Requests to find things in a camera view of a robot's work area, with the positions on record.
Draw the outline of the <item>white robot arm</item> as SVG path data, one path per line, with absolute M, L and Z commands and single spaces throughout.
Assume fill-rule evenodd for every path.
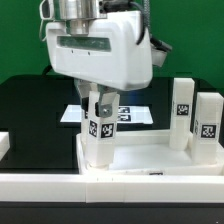
M 112 115 L 116 92 L 147 87 L 153 67 L 161 66 L 172 50 L 149 29 L 149 0 L 44 0 L 46 41 L 55 72 L 77 80 L 80 97 L 90 99 L 90 85 L 98 85 L 94 104 L 100 117 Z

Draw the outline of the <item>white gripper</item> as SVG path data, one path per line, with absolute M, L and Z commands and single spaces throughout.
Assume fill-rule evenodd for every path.
M 51 65 L 55 72 L 77 78 L 74 85 L 83 110 L 89 105 L 87 81 L 98 84 L 96 115 L 101 118 L 112 116 L 117 89 L 131 91 L 149 85 L 151 45 L 149 36 L 140 34 L 140 25 L 140 13 L 126 11 L 92 20 L 86 36 L 69 35 L 63 22 L 46 26 Z

